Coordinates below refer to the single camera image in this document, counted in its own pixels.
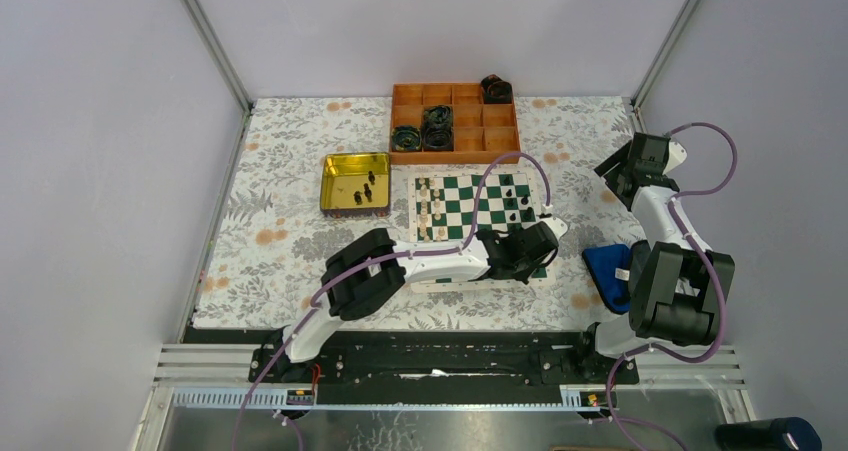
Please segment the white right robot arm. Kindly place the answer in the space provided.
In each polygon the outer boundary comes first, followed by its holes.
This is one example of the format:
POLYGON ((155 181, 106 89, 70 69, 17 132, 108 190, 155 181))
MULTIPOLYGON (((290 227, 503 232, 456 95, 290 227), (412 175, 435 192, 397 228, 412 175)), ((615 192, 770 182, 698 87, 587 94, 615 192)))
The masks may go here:
POLYGON ((699 236, 682 207, 687 194, 667 173, 684 159, 684 148, 670 138, 637 133, 595 169, 638 220, 649 253, 629 276, 629 311, 596 325, 594 344, 575 353, 583 381, 601 381, 612 357, 664 350, 667 342, 705 347, 700 361, 722 344, 735 263, 699 236))

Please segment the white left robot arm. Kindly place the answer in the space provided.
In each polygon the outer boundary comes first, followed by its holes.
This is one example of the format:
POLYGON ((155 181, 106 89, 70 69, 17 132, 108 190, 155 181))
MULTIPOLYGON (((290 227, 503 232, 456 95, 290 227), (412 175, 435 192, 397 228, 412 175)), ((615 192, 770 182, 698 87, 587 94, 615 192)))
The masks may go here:
POLYGON ((301 380, 343 323, 374 314, 407 284, 440 279, 527 284, 552 262, 567 231, 550 214, 511 232, 477 231, 461 243, 395 241, 385 228, 371 230, 326 261, 321 287, 306 314, 284 331, 272 369, 285 381, 301 380))

